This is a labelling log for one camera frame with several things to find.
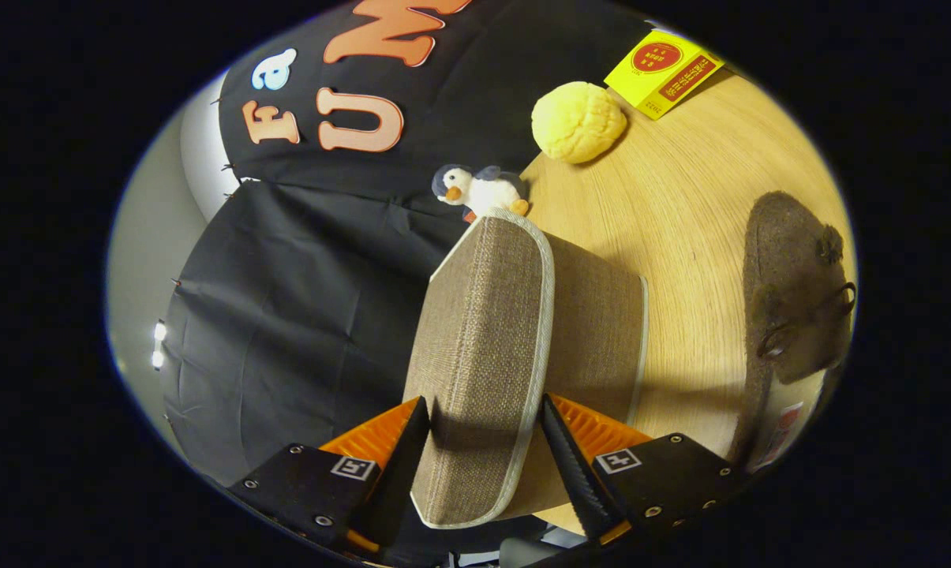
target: penguin plush toy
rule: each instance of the penguin plush toy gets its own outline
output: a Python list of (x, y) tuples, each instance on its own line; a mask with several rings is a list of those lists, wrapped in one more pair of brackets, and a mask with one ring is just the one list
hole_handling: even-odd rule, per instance
[(463, 205), (464, 219), (473, 222), (493, 207), (524, 216), (528, 213), (528, 188), (521, 176), (487, 166), (472, 174), (468, 166), (447, 164), (432, 177), (432, 193), (449, 205)]

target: black cloth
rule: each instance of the black cloth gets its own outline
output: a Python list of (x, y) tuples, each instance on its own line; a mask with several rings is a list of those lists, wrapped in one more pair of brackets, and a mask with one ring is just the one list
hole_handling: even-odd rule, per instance
[[(446, 28), (427, 32), (436, 46), (421, 67), (373, 55), (324, 64), (328, 40), (371, 21), (352, 7), (262, 44), (223, 82), (227, 158), (238, 179), (253, 179), (216, 213), (179, 276), (161, 370), (184, 454), (223, 486), (287, 443), (320, 445), (402, 401), (429, 275), (468, 227), (460, 207), (436, 200), (432, 174), (447, 163), (522, 171), (539, 154), (537, 98), (570, 80), (602, 84), (651, 28), (597, 0), (480, 0), (431, 12)], [(285, 86), (254, 89), (252, 69), (288, 47), (298, 55)], [(362, 112), (320, 115), (322, 87), (395, 102), (402, 139), (384, 152), (323, 150), (321, 121), (377, 123)], [(253, 144), (241, 112), (249, 100), (294, 113), (301, 143)], [(488, 533), (434, 536), (414, 526), (404, 540), (450, 547), (480, 529)]]

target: red sticker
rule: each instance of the red sticker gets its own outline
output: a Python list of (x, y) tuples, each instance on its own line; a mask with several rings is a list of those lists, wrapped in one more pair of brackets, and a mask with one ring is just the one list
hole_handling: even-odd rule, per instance
[(781, 417), (777, 418), (776, 427), (770, 436), (770, 441), (767, 443), (766, 450), (763, 453), (763, 457), (760, 458), (757, 467), (764, 466), (777, 459), (777, 456), (781, 453), (781, 449), (784, 447), (784, 443), (792, 436), (792, 427), (794, 423), (796, 423), (797, 417), (801, 414), (801, 404), (801, 402), (792, 404), (792, 406), (781, 410)]
[(693, 85), (699, 83), (700, 80), (703, 80), (707, 75), (710, 75), (714, 67), (717, 66), (714, 65), (712, 61), (703, 57), (703, 55), (699, 55), (699, 57), (687, 65), (685, 69), (678, 72), (678, 75), (668, 80), (668, 83), (664, 87), (661, 87), (662, 96), (667, 100), (675, 102), (678, 100), (678, 97), (691, 89)]
[(664, 71), (682, 58), (682, 51), (671, 43), (647, 43), (633, 54), (633, 67), (644, 73)]

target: beige fabric box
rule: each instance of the beige fabric box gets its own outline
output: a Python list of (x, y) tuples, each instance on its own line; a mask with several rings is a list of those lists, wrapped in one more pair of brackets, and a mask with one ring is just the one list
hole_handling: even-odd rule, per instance
[(568, 503), (537, 424), (545, 392), (633, 423), (646, 280), (492, 209), (429, 278), (403, 400), (431, 435), (411, 497), (434, 529)]

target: round wooden table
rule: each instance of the round wooden table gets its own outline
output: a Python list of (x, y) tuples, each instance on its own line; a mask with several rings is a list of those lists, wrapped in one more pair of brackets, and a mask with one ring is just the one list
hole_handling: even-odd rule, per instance
[[(843, 198), (788, 113), (728, 69), (657, 121), (608, 92), (629, 118), (626, 132), (586, 164), (539, 155), (522, 174), (528, 217), (647, 278), (650, 329), (634, 426), (651, 436), (684, 432), (724, 457), (746, 379), (742, 266), (753, 204), (785, 191), (835, 226), (844, 273), (857, 283)], [(583, 533), (569, 504), (537, 517)]]

